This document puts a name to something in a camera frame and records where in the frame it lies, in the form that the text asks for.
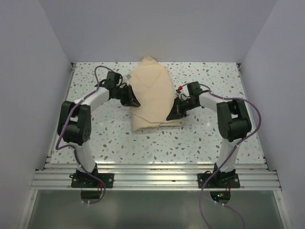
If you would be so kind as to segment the beige cloth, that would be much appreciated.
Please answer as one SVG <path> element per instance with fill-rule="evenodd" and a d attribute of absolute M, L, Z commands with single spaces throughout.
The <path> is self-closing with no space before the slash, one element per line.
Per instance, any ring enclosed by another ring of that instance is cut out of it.
<path fill-rule="evenodd" d="M 166 120 L 173 107 L 175 92 L 165 66 L 147 55 L 131 72 L 129 84 L 141 104 L 140 107 L 132 108 L 132 130 L 134 132 L 184 125 L 181 118 Z"/>

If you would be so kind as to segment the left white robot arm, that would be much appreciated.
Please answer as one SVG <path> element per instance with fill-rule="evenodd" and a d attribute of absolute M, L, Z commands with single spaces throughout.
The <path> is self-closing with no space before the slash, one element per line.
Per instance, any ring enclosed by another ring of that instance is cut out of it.
<path fill-rule="evenodd" d="M 98 184 L 99 175 L 93 172 L 96 163 L 89 140 L 92 133 L 91 114 L 111 99 L 119 100 L 122 106 L 140 107 L 133 88 L 121 74 L 109 71 L 107 77 L 95 85 L 92 92 L 74 101 L 64 101 L 57 127 L 56 150 L 70 147 L 76 160 L 77 170 L 84 173 L 82 181 L 88 187 Z"/>

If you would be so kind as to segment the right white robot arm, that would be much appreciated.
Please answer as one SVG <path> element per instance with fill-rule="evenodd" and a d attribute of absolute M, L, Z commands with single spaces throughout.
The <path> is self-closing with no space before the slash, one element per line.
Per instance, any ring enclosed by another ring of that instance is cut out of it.
<path fill-rule="evenodd" d="M 227 173 L 235 171 L 235 162 L 239 145 L 252 130 L 250 117 L 241 99 L 223 98 L 211 92 L 209 87 L 203 90 L 202 84 L 192 82 L 185 85 L 188 95 L 182 93 L 183 87 L 176 92 L 173 107 L 166 120 L 178 120 L 187 116 L 187 111 L 197 107 L 208 108 L 217 114 L 218 131 L 223 138 L 220 155 L 215 163 L 212 181 L 217 187 L 229 182 Z"/>

